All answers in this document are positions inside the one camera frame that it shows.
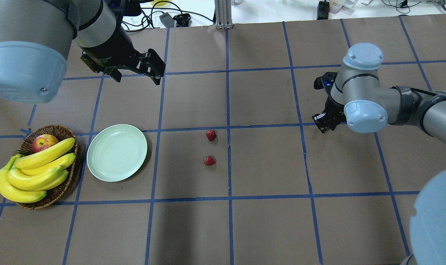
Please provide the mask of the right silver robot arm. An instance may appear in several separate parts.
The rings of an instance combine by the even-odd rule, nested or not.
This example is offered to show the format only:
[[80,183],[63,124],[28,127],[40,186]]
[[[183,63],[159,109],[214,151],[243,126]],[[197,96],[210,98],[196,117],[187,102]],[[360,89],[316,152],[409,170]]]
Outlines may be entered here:
[[[446,144],[446,92],[409,86],[382,88],[377,71],[382,50],[371,43],[349,48],[338,72],[326,72],[314,89],[327,94],[324,110],[312,119],[325,133],[341,123],[359,134],[381,131],[388,124],[416,126]],[[412,254],[404,265],[446,265],[446,170],[422,188],[410,218]]]

